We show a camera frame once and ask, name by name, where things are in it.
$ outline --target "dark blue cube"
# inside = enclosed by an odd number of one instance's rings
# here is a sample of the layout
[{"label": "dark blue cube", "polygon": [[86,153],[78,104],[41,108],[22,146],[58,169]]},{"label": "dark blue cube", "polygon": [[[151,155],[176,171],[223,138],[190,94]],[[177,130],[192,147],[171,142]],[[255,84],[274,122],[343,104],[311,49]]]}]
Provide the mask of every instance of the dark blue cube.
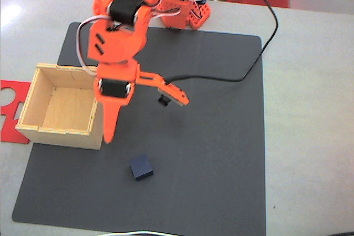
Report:
[{"label": "dark blue cube", "polygon": [[150,165],[146,154],[140,155],[129,161],[135,180],[142,180],[150,175],[153,175],[153,168]]}]

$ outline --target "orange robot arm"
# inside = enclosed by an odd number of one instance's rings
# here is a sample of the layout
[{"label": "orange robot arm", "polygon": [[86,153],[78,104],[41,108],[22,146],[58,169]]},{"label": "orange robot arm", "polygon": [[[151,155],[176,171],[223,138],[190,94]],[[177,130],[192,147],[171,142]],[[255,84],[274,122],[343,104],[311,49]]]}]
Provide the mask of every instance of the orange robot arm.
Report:
[{"label": "orange robot arm", "polygon": [[190,25],[198,29],[210,15],[207,3],[193,0],[95,0],[95,15],[105,15],[90,29],[88,57],[98,61],[93,90],[103,105],[103,136],[105,142],[113,139],[119,111],[126,106],[137,84],[156,87],[164,105],[172,99],[184,106],[189,103],[186,94],[172,83],[154,73],[141,72],[140,64],[133,58],[147,41],[150,20],[162,17],[166,27],[184,29]]}]

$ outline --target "white table surface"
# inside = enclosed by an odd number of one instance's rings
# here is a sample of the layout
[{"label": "white table surface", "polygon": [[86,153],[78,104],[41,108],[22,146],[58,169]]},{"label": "white table surface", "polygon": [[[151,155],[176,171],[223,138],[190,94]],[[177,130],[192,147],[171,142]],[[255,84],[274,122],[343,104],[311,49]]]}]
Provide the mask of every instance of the white table surface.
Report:
[{"label": "white table surface", "polygon": [[[1,0],[1,16],[8,6],[22,8],[1,27],[1,79],[31,81],[37,62],[56,63],[69,23],[90,17],[92,1]],[[272,33],[266,7],[210,5],[201,30],[263,42]],[[267,235],[354,230],[354,16],[275,11],[280,28],[263,55]],[[8,102],[11,94],[1,92],[1,104]],[[12,221],[31,147],[1,143],[2,235],[99,234]]]}]

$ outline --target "wooden box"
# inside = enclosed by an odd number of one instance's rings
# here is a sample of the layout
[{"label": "wooden box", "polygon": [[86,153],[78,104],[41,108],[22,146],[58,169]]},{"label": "wooden box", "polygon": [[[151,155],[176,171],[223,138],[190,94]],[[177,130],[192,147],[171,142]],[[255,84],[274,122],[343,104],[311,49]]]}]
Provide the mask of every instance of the wooden box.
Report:
[{"label": "wooden box", "polygon": [[37,143],[100,149],[102,106],[94,79],[81,67],[39,63],[16,129]]}]

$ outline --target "black mat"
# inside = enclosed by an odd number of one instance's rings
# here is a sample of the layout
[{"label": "black mat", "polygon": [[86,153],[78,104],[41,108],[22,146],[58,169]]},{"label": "black mat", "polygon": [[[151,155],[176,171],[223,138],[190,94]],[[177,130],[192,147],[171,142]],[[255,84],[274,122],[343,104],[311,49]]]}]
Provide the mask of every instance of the black mat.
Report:
[{"label": "black mat", "polygon": [[[76,27],[69,27],[60,65],[78,65]],[[143,71],[165,77],[240,77],[260,49],[256,36],[151,28],[136,58]],[[265,235],[262,63],[239,84],[178,86],[190,98],[186,107],[163,107],[156,89],[138,86],[121,109],[113,142],[99,151],[34,144],[13,220],[110,232]],[[137,182],[128,161],[144,153],[154,175]]]}]

